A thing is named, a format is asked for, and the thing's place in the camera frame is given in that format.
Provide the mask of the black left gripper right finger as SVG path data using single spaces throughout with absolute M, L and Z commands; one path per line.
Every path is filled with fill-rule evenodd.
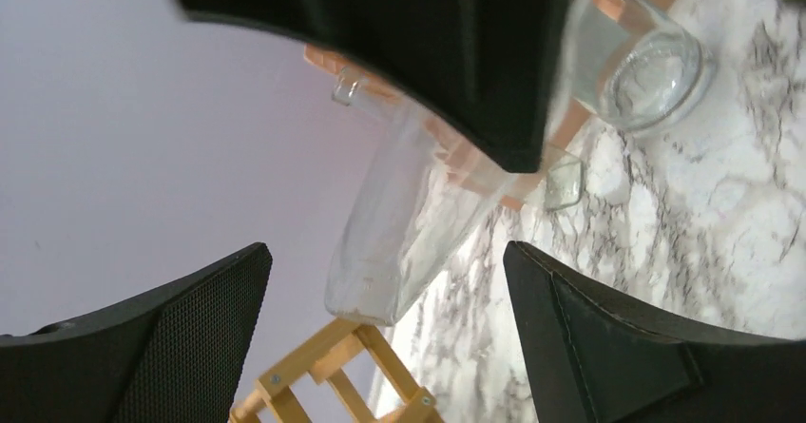
M 805 344 L 680 317 L 534 246 L 503 256 L 542 422 L 801 422 Z

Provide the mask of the small clear glass jar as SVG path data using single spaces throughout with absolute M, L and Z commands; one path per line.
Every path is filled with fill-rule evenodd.
M 543 164 L 546 211 L 558 211 L 577 204 L 584 191 L 584 163 L 564 149 L 548 145 Z

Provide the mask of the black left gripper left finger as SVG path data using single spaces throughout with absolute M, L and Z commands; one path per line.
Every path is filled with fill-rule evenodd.
M 2 336 L 2 420 L 225 421 L 271 266 L 254 243 L 106 308 Z

